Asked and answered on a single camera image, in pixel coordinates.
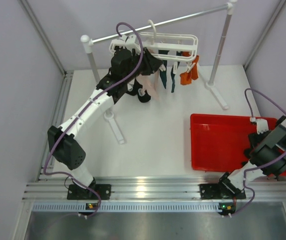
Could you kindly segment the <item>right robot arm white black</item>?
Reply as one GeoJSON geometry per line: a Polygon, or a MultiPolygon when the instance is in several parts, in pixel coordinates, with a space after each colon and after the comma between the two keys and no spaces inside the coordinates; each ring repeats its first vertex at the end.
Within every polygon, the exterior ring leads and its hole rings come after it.
{"type": "Polygon", "coordinates": [[[223,199],[238,196],[248,183],[263,176],[279,176],[286,171],[286,116],[276,122],[273,130],[250,134],[250,143],[260,140],[249,149],[249,160],[242,168],[226,172],[216,185],[217,194],[223,199]]]}

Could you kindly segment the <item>white clip sock hanger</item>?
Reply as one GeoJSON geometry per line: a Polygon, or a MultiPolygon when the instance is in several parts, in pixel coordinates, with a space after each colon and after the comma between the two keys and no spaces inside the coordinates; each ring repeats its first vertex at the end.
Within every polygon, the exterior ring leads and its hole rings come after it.
{"type": "MultiPolygon", "coordinates": [[[[142,46],[147,48],[151,54],[160,59],[169,62],[192,62],[197,56],[198,38],[192,34],[173,34],[159,33],[153,21],[149,20],[152,32],[140,32],[136,35],[138,41],[142,42],[142,46]],[[168,50],[168,55],[159,54],[159,50],[168,50]]],[[[120,37],[111,41],[109,52],[115,53],[117,48],[125,48],[118,46],[120,37]]]]}

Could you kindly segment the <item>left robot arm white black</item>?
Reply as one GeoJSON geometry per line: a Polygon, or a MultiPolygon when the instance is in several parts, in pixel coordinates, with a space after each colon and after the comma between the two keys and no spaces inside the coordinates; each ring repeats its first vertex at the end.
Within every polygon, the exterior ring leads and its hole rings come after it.
{"type": "Polygon", "coordinates": [[[126,48],[116,50],[108,73],[96,85],[89,99],[66,122],[49,128],[50,156],[68,168],[66,175],[79,186],[82,197],[93,197],[96,187],[94,177],[84,164],[86,152],[81,147],[81,137],[128,91],[131,80],[156,73],[162,64],[163,61],[146,48],[140,54],[126,48]]]}

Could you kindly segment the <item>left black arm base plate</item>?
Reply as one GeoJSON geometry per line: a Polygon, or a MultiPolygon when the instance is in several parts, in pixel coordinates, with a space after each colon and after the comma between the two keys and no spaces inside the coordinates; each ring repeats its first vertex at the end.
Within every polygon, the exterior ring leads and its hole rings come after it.
{"type": "MultiPolygon", "coordinates": [[[[101,200],[109,200],[111,195],[110,184],[97,184],[94,191],[100,196],[101,200]]],[[[82,188],[76,184],[69,185],[68,200],[98,200],[98,197],[88,189],[82,188]]]]}

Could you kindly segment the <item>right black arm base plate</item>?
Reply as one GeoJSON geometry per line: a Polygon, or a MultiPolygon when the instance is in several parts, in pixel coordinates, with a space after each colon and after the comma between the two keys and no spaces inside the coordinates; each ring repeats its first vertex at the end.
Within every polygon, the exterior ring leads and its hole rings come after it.
{"type": "Polygon", "coordinates": [[[229,188],[223,186],[222,184],[203,183],[199,185],[199,189],[200,189],[200,197],[202,200],[246,199],[245,192],[239,190],[237,190],[236,192],[231,191],[229,188]]]}

